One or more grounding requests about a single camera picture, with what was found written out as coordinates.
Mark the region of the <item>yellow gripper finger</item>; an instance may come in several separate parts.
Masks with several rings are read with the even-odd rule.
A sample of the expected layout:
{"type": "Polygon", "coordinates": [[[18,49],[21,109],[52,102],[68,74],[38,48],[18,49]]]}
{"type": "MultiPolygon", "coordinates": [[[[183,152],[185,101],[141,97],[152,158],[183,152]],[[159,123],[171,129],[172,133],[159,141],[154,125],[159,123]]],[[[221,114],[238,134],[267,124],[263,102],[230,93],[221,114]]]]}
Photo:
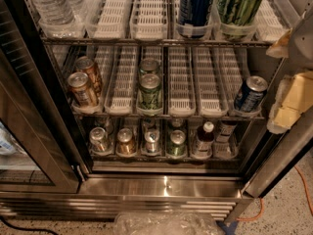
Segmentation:
{"type": "Polygon", "coordinates": [[[282,134],[313,106],[313,71],[285,75],[281,80],[272,105],[267,129],[273,134],[282,134]]]}
{"type": "Polygon", "coordinates": [[[275,43],[267,50],[266,55],[273,58],[287,58],[289,56],[289,41],[292,29],[287,30],[275,43]]]}

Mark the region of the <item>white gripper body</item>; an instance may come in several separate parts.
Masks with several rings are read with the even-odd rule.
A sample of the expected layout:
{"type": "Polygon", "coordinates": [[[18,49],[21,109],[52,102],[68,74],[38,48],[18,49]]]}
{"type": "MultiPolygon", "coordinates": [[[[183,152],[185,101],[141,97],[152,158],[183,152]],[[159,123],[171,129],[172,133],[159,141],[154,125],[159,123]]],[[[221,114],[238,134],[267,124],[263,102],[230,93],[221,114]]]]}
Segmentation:
{"type": "Polygon", "coordinates": [[[313,6],[308,6],[291,33],[289,59],[301,68],[313,69],[313,6]]]}

